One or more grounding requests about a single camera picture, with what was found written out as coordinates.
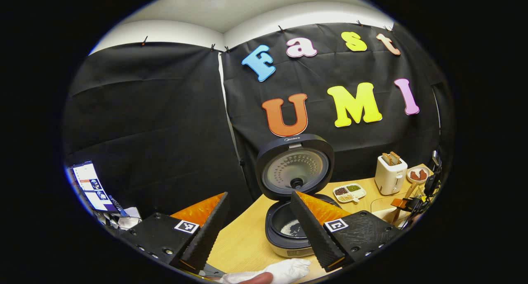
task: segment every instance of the table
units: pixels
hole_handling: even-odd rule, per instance
[[[373,212],[394,208],[390,203],[394,198],[402,198],[411,186],[411,182],[405,177],[400,192],[384,196],[380,194],[374,178],[370,177],[362,180],[328,183],[323,190],[317,193],[328,195],[336,201],[332,190],[350,183],[359,184],[367,192],[366,196],[360,198],[358,203],[354,203],[353,201],[349,203],[338,202],[341,208],[352,214],[363,210]],[[417,188],[423,190],[424,184],[420,184]],[[273,252],[264,232],[266,212],[276,202],[261,195],[239,217],[223,228],[219,232],[207,263],[223,272],[236,273],[259,271],[272,263],[288,259]],[[406,216],[409,215],[408,212],[402,212]],[[302,259],[311,261],[310,273],[294,283],[306,282],[328,274],[319,265],[315,255],[304,256]]]

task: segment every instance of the white wall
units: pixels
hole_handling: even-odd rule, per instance
[[[356,23],[370,26],[392,28],[394,21],[373,9],[341,2],[305,2],[258,15],[228,30],[224,34],[194,24],[168,21],[149,20],[122,24],[110,30],[94,47],[91,53],[122,45],[125,43],[140,43],[148,35],[147,42],[160,41],[170,43],[188,43],[211,47],[224,51],[224,46],[235,47],[258,36],[283,29],[315,23]]]
[[[148,35],[147,42],[160,41],[168,43],[188,43],[225,51],[223,34],[202,26],[168,20],[149,20],[130,22],[114,27],[92,49],[91,53],[122,45],[141,43]]]
[[[356,23],[392,28],[394,20],[373,9],[341,2],[304,2],[258,15],[231,28],[224,43],[235,47],[258,36],[283,29],[316,23]]]

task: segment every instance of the blue letter f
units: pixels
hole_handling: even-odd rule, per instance
[[[271,76],[275,72],[275,66],[267,66],[265,62],[271,63],[273,59],[269,56],[268,53],[262,53],[268,51],[269,47],[267,45],[259,45],[255,51],[247,55],[247,57],[242,60],[242,64],[247,64],[251,67],[252,70],[259,75],[259,81],[262,82]]]

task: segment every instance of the screen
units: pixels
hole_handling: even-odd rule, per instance
[[[75,164],[71,167],[76,185],[88,204],[98,211],[117,211],[110,197],[102,188],[92,161]]]

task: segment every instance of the plate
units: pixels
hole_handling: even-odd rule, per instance
[[[351,186],[351,185],[358,186],[359,189],[350,192],[350,190],[348,190],[347,186]],[[339,188],[345,188],[346,193],[344,193],[344,194],[336,194],[336,190],[338,190]],[[334,192],[335,198],[340,203],[349,203],[351,201],[354,201],[355,203],[357,203],[358,201],[360,201],[359,200],[360,198],[362,198],[363,196],[366,195],[366,191],[357,183],[351,183],[351,184],[346,184],[346,185],[343,185],[343,186],[336,187],[336,188],[334,188],[334,190],[332,190],[332,192]]]
[[[411,179],[411,171],[414,171],[416,173],[416,175],[420,175],[420,170],[422,170],[422,169],[427,174],[427,177],[424,180],[418,181],[418,180]],[[412,167],[412,168],[407,170],[407,180],[409,180],[409,182],[411,182],[411,183],[417,182],[418,184],[422,184],[425,181],[427,181],[427,178],[430,177],[430,175],[431,175],[431,173],[430,173],[429,169],[424,167],[424,166],[416,166],[416,167]]]

